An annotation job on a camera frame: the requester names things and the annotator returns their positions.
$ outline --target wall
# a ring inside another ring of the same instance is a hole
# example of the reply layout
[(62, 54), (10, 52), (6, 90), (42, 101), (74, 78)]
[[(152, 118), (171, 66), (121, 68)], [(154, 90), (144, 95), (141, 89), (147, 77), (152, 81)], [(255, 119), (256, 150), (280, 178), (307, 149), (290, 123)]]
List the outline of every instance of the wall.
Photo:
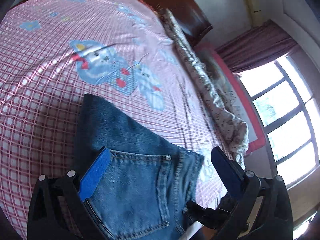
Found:
[(320, 167), (288, 193), (293, 221), (296, 221), (320, 202)]
[[(218, 47), (250, 29), (243, 0), (195, 0), (213, 26), (204, 38)], [(264, 19), (272, 19), (320, 69), (320, 24), (305, 0), (259, 0)]]
[(243, 0), (195, 0), (213, 26), (205, 37), (218, 47), (250, 29)]
[(254, 151), (251, 155), (244, 158), (244, 165), (247, 170), (253, 171), (257, 176), (271, 179), (272, 173), (268, 159), (266, 147)]
[(320, 72), (316, 70), (316, 66), (303, 49), (298, 49), (292, 53), (291, 58), (296, 63), (320, 106)]

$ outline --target pink plaid bedsheet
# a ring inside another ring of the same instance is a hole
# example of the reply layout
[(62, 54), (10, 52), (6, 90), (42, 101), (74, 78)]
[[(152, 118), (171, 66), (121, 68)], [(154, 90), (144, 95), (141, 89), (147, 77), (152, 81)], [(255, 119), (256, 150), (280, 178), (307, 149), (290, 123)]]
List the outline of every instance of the pink plaid bedsheet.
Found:
[(203, 154), (196, 201), (217, 206), (210, 152), (228, 152), (157, 16), (137, 0), (29, 0), (0, 25), (0, 205), (24, 239), (38, 176), (72, 162), (85, 93)]

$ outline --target blue jeans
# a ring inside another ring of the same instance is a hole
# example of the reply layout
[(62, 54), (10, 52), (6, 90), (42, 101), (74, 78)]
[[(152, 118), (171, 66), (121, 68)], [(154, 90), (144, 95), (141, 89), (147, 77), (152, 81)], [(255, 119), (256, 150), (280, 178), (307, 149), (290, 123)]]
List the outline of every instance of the blue jeans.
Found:
[(169, 143), (112, 103), (84, 95), (75, 138), (74, 169), (83, 175), (101, 147), (111, 161), (85, 206), (104, 234), (116, 239), (177, 240), (191, 221), (203, 156)]

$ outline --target maroon curtain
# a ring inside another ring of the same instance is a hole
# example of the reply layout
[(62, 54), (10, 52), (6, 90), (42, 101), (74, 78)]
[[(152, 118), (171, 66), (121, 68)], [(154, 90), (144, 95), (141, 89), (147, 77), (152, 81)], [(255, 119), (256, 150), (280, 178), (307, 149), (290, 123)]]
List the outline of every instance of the maroon curtain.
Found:
[(261, 27), (255, 27), (216, 51), (233, 73), (256, 68), (288, 53), (298, 44), (282, 28), (268, 20)]

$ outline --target window pane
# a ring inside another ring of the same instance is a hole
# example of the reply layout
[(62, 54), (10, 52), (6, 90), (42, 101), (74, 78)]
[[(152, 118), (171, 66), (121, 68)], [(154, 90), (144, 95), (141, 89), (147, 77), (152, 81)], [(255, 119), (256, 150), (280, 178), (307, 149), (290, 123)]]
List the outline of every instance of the window pane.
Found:
[(264, 126), (283, 117), (299, 105), (299, 101), (287, 81), (257, 98), (253, 103)]
[(282, 73), (273, 62), (241, 72), (241, 75), (240, 80), (251, 97), (283, 78)]
[(313, 143), (308, 143), (290, 159), (277, 165), (278, 174), (283, 177), (286, 185), (299, 179), (316, 166)]
[(319, 109), (317, 107), (316, 100), (313, 98), (308, 103), (306, 103), (306, 109), (311, 119), (313, 130), (316, 135), (316, 143), (318, 145), (318, 150), (320, 149), (320, 115)]
[(303, 112), (268, 134), (275, 160), (293, 152), (311, 138)]
[(301, 236), (305, 231), (307, 231), (309, 224), (315, 217), (316, 213), (314, 213), (311, 217), (306, 219), (301, 226), (299, 226), (296, 230), (293, 231), (293, 240), (297, 239)]
[(297, 88), (303, 102), (307, 102), (311, 98), (311, 92), (306, 85), (303, 77), (299, 75), (298, 71), (295, 67), (291, 64), (291, 61), (288, 60), (286, 57), (281, 57), (278, 59), (278, 62), (283, 67), (283, 69), (288, 74), (289, 78)]

